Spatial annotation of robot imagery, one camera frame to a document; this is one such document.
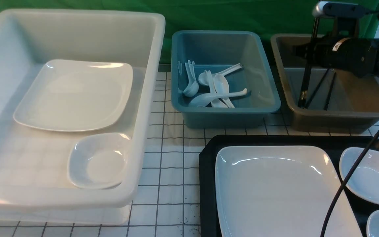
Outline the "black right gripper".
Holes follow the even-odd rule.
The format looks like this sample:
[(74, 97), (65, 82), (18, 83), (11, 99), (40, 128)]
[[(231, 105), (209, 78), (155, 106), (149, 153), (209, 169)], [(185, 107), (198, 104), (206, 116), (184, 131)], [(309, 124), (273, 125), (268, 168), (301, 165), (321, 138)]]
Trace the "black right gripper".
[(295, 55), (310, 66), (339, 69), (357, 78), (378, 76), (378, 39), (323, 36), (295, 46)]

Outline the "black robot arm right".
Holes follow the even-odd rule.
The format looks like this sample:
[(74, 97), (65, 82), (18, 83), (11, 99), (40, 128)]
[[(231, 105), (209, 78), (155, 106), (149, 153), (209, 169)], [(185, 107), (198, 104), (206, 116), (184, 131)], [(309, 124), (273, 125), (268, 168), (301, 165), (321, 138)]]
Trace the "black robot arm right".
[(292, 51), (310, 66), (347, 71), (357, 78), (379, 77), (379, 39), (323, 36)]

